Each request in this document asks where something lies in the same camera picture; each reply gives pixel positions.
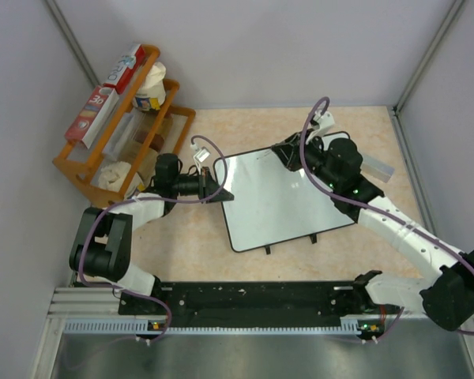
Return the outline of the white whiteboard black frame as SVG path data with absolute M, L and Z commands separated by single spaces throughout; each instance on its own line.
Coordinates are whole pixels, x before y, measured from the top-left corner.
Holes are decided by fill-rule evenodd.
M 354 222 L 330 197 L 316 189 L 302 169 L 291 172 L 278 157 L 256 160 L 261 148 L 218 159 L 216 180 L 235 199 L 222 203 L 232 250 L 236 253 L 317 235 Z

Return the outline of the white marker pen black cap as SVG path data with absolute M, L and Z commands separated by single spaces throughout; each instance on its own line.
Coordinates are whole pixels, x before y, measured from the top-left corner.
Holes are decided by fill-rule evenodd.
M 268 156 L 277 157 L 277 154 L 271 149 L 266 149 L 264 152 L 257 154 L 256 160 L 266 159 Z

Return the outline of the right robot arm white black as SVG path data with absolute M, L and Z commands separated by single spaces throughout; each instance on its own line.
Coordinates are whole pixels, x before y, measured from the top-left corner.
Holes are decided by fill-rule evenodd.
M 426 314 L 447 331 L 459 331 L 474 315 L 474 250 L 442 242 L 401 212 L 362 175 L 363 157 L 352 140 L 336 138 L 324 146 L 315 137 L 304 144 L 295 133 L 271 150 L 289 171 L 304 170 L 340 213 L 382 236 L 421 273 L 419 280 L 378 270 L 357 276 L 352 300 L 358 310 L 399 306 Z

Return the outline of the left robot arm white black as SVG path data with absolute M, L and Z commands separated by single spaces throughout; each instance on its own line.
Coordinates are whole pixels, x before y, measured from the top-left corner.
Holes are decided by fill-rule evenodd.
M 156 159 L 151 185 L 116 205 L 111 211 L 85 209 L 70 252 L 69 266 L 84 276 L 97 278 L 120 290 L 137 293 L 136 303 L 155 313 L 163 294 L 155 289 L 157 278 L 131 263 L 134 230 L 166 216 L 180 196 L 196 196 L 202 202 L 233 201 L 233 193 L 221 188 L 209 167 L 182 173 L 182 162 L 172 153 Z

